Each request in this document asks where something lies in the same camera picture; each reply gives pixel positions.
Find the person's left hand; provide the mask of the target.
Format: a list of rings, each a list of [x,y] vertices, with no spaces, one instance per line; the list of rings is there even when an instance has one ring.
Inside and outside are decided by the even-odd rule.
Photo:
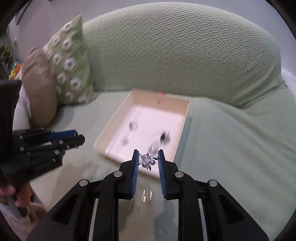
[[[7,204],[6,198],[15,197],[16,207],[26,207],[31,203],[31,196],[34,194],[30,183],[21,184],[19,187],[1,183],[1,203]]]

